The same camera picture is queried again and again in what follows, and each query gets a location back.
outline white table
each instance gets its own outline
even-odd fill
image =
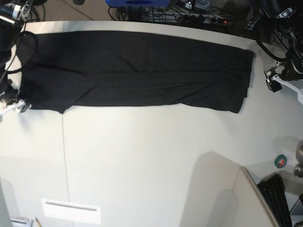
[[[228,188],[232,187],[239,165],[246,166],[258,182],[279,172],[274,159],[280,154],[288,158],[288,166],[280,173],[288,180],[287,199],[289,207],[293,206],[303,184],[291,173],[296,163],[295,150],[303,136],[303,106],[286,87],[277,93],[268,90],[263,70],[274,61],[255,41],[135,22],[40,22],[28,24],[27,30],[36,34],[80,30],[149,32],[252,50],[256,58],[248,98],[239,114],[172,105],[74,106],[63,115],[28,110],[20,116],[5,116],[0,124],[0,175],[12,184],[21,215],[42,216],[39,202],[47,197],[100,206],[106,227],[205,226],[207,217],[200,216],[197,210],[204,209],[201,203],[215,199],[224,189],[226,185],[220,186],[220,182],[229,181]],[[270,49],[282,52],[276,47]],[[227,159],[230,161],[225,165],[223,160]],[[16,160],[21,167],[13,166]],[[198,193],[213,183],[209,176],[214,171],[222,173],[212,185],[216,189],[207,191],[207,195]],[[204,212],[209,216],[211,211]],[[42,222],[62,226],[53,219]]]

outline black keyboard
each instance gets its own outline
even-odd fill
[[[292,220],[284,194],[284,184],[279,174],[273,175],[266,181],[258,184],[258,187],[274,213],[280,227],[292,227]]]

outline white tabletop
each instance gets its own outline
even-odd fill
[[[280,173],[288,180],[288,205],[293,206],[302,187],[302,182],[291,172],[296,163],[295,151],[303,136],[303,106],[298,103],[296,93],[287,87],[276,93],[269,91],[263,70],[274,65],[274,61],[255,41],[193,28],[135,22],[40,22],[29,23],[27,30],[36,34],[82,30],[148,32],[224,44],[255,53],[248,97],[239,114],[182,104],[150,107],[74,106],[67,110],[62,118],[65,167],[68,185],[72,188],[69,196],[74,202],[90,200],[89,197],[78,198],[77,195],[85,191],[79,185],[79,180],[82,184],[90,185],[96,177],[101,177],[101,169],[97,175],[85,175],[95,158],[100,158],[96,168],[108,163],[117,165],[122,162],[118,157],[139,166],[139,154],[143,153],[143,159],[147,156],[151,160],[160,158],[159,163],[154,163],[155,166],[160,165],[162,159],[168,168],[183,177],[180,185],[188,185],[196,162],[212,151],[246,166],[256,182],[270,173],[279,172],[274,160],[280,154],[286,155],[288,163]],[[277,47],[269,48],[278,55],[283,52]],[[29,110],[23,114],[30,116],[37,112]],[[51,121],[50,117],[44,117],[43,121]],[[139,157],[134,157],[132,161],[130,156],[125,157],[126,154]],[[124,172],[128,170],[129,166],[125,166]],[[153,174],[160,177],[162,171]],[[121,177],[120,174],[121,169],[112,169],[112,177]],[[182,190],[182,193],[186,193],[187,188]]]

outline black fabric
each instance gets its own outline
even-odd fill
[[[37,35],[39,51],[22,70],[21,96],[33,109],[72,105],[183,103],[238,113],[253,53],[174,36],[122,31]],[[24,37],[21,63],[33,52]]]

